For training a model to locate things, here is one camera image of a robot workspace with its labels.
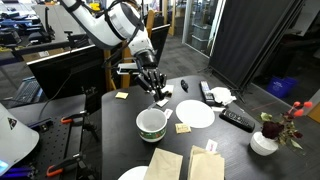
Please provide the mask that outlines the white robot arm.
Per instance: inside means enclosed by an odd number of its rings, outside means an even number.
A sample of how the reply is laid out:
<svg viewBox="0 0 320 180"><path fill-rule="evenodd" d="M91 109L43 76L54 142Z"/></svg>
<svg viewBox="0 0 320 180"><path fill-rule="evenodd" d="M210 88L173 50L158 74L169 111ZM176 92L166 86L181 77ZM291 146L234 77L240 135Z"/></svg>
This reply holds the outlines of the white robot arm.
<svg viewBox="0 0 320 180"><path fill-rule="evenodd" d="M164 99L166 75L158 69L154 48L133 0L114 0L100 11L83 0L60 0L60 4L97 47L107 50L125 41L138 68L136 82L155 102Z"/></svg>

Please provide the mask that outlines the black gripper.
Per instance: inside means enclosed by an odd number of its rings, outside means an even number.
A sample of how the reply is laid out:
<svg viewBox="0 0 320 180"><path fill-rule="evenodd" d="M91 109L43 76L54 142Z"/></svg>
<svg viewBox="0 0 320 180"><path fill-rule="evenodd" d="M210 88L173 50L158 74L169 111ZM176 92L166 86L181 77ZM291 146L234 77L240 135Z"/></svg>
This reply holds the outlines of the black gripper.
<svg viewBox="0 0 320 180"><path fill-rule="evenodd" d="M163 97L162 89L166 85L167 75L159 71L154 52L143 50L136 53L134 57L139 72L136 79L143 79L143 89L153 96L155 102L159 101L160 97ZM154 74L155 79L149 77L149 72Z"/></svg>

